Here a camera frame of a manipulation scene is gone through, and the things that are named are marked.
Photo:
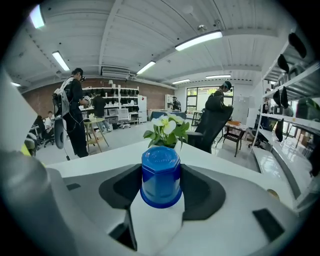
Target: air conditioner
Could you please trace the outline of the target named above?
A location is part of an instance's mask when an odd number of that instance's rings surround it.
[[[101,73],[104,78],[126,79],[130,76],[130,70],[120,66],[102,66]]]

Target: green plant on shelf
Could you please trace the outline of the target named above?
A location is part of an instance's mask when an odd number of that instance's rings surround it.
[[[174,148],[177,141],[181,141],[181,148],[184,142],[188,142],[187,130],[190,124],[175,114],[168,113],[162,115],[159,118],[153,118],[153,131],[146,130],[143,138],[150,138],[151,141],[148,148],[151,145],[166,146],[168,148]]]

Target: blue translucent container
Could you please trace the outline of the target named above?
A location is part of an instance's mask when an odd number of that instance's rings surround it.
[[[180,157],[169,147],[156,146],[142,154],[142,199],[154,208],[173,206],[181,197]]]

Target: fluorescent light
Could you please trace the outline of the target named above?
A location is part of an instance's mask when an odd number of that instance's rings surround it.
[[[182,51],[188,47],[212,40],[212,39],[217,39],[217,38],[222,38],[222,33],[220,30],[215,31],[215,32],[209,32],[205,33],[202,35],[199,35],[197,37],[191,38],[190,40],[178,44],[175,49],[178,51]]]
[[[15,82],[11,82],[11,84],[12,84],[13,86],[16,86],[16,87],[21,86],[21,84],[18,84],[18,83],[15,83]]]
[[[206,76],[206,79],[211,79],[211,78],[230,78],[231,75],[230,74],[217,74],[217,75],[209,75]]]
[[[175,85],[175,84],[180,84],[180,83],[189,82],[189,81],[190,81],[190,79],[184,79],[184,80],[180,80],[180,81],[175,81],[172,84]]]
[[[52,56],[59,63],[59,65],[64,69],[64,71],[69,71],[70,70],[70,68],[65,63],[64,59],[61,57],[60,52],[55,51],[55,52],[52,53]]]
[[[31,21],[36,29],[45,25],[44,19],[41,15],[40,5],[38,4],[30,13]]]
[[[154,61],[150,61],[147,65],[145,65],[143,68],[141,68],[136,74],[142,74],[145,72],[148,68],[152,67],[154,64],[156,64]]]

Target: brown wall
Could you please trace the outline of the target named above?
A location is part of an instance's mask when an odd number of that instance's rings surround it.
[[[92,86],[93,88],[102,87],[101,82],[104,83],[104,87],[109,87],[108,79],[87,79],[86,81],[82,82],[82,88],[88,86]],[[165,95],[175,94],[173,89],[136,81],[127,81],[125,83],[123,80],[113,79],[113,83],[116,85],[121,85],[121,88],[127,87],[135,89],[139,87],[139,94],[147,97],[146,108],[148,110],[163,109],[165,107]],[[22,94],[22,96],[38,115],[46,117],[48,111],[52,111],[53,109],[52,94],[54,93],[55,89],[61,86],[61,84],[62,82],[40,87],[38,89],[25,92]]]

